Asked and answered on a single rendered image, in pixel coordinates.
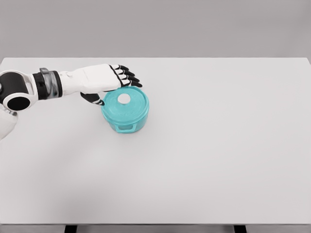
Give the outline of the teal pot lid white knob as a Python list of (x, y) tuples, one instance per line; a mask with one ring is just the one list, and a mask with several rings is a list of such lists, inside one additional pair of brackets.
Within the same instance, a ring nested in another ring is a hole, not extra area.
[[(119, 102), (118, 98), (122, 94), (127, 94), (130, 97), (130, 101), (128, 103), (122, 104)], [(112, 108), (149, 107), (149, 100), (147, 95), (140, 88), (135, 86), (121, 87), (117, 90), (110, 91), (105, 95), (103, 101), (104, 107), (112, 107)]]

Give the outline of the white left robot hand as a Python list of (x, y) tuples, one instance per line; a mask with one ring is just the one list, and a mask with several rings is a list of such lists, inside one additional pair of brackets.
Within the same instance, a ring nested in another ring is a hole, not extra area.
[(111, 92), (121, 87), (142, 87), (140, 80), (123, 65), (101, 64), (79, 69), (82, 74), (80, 95), (86, 101), (104, 106), (100, 92)]

